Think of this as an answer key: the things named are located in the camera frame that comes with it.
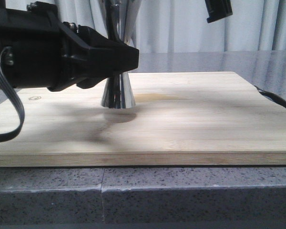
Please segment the curtain fold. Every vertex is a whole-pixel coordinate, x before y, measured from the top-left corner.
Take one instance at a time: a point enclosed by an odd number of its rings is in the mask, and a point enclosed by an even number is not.
[[[25,10],[34,0],[6,0]],[[62,21],[107,36],[98,0],[41,0]],[[208,24],[204,0],[142,0],[132,36],[141,53],[286,50],[286,0],[231,0],[233,16]]]

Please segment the granite countertop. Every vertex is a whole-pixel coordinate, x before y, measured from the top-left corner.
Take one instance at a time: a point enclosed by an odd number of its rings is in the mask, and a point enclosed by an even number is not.
[[[134,72],[209,71],[286,100],[286,51],[141,54]],[[286,167],[0,168],[0,225],[256,219],[286,220]]]

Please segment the bamboo cutting board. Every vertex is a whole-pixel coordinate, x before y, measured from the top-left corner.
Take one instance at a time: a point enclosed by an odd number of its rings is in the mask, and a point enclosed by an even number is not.
[[[20,135],[0,167],[286,164],[286,109],[236,73],[130,74],[136,107],[100,106],[105,82],[19,92]],[[0,104],[0,133],[18,124]]]

